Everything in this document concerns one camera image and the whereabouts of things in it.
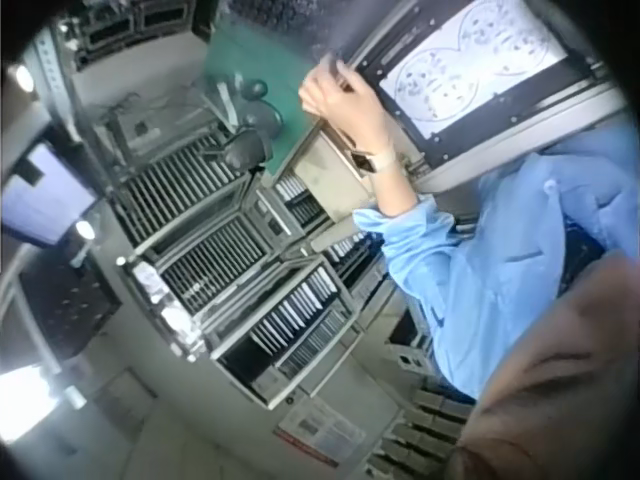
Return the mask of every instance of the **forearm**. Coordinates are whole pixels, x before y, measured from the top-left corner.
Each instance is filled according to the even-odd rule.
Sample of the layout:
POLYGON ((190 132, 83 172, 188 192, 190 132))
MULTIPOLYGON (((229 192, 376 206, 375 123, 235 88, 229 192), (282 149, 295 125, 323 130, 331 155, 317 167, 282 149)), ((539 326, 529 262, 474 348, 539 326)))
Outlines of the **forearm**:
POLYGON ((418 196, 397 160, 371 175, 378 209, 387 217, 397 217, 418 204, 418 196))

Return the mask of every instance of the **green mat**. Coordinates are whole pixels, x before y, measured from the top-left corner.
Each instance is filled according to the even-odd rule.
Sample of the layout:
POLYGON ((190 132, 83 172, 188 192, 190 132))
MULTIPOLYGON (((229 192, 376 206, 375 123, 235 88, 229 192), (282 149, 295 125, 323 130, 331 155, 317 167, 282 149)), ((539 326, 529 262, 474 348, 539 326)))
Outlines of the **green mat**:
POLYGON ((205 74, 233 75, 264 80, 269 92, 264 98, 282 114, 284 129, 273 141, 273 158, 266 170, 275 175, 280 165, 312 127, 311 118, 300 108, 298 88, 311 63, 285 46, 250 27, 220 19, 211 36, 205 74))

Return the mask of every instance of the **light fixture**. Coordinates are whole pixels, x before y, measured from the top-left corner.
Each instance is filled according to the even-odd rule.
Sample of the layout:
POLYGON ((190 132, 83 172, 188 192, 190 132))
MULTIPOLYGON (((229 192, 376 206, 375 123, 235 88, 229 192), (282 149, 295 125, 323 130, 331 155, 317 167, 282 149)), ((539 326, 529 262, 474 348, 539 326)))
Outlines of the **light fixture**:
POLYGON ((58 404, 42 367, 30 365, 0 375, 0 438, 12 443, 58 404))
POLYGON ((31 72, 24 65, 18 65, 15 67, 13 75, 18 82, 18 85, 21 89, 23 89, 27 93, 33 92, 35 88, 35 83, 33 81, 33 77, 31 76, 31 72))
POLYGON ((80 220, 76 223, 76 230, 82 238, 85 240, 94 240, 96 238, 96 232, 89 222, 86 220, 80 220))

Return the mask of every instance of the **blue sleeve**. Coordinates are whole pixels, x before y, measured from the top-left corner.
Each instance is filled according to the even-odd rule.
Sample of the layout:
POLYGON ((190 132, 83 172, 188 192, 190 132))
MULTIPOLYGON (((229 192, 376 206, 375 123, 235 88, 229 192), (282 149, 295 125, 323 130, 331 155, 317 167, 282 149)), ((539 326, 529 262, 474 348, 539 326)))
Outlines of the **blue sleeve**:
POLYGON ((362 230, 382 234, 389 273, 402 290, 428 306, 430 326, 432 321, 439 323, 449 293, 451 256, 461 241, 451 230, 453 216, 438 211, 433 196, 427 195, 395 218, 360 209, 353 219, 362 230))

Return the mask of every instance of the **person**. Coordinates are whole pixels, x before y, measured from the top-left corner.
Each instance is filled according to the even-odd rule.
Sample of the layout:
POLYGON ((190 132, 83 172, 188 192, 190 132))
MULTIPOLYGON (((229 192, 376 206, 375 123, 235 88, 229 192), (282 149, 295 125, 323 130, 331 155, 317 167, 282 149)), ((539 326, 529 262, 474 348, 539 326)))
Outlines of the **person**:
POLYGON ((475 236, 432 195, 418 195, 396 159, 386 115, 354 70, 325 58, 299 90, 302 108, 326 119, 365 152, 375 173, 377 209, 355 223, 383 235, 388 270, 418 299, 445 379, 480 396, 505 354, 575 277, 605 252, 638 257, 637 132, 631 123, 582 132, 516 171, 478 182, 475 236))
POLYGON ((606 255, 499 365, 447 480, 640 478, 640 267, 606 255))

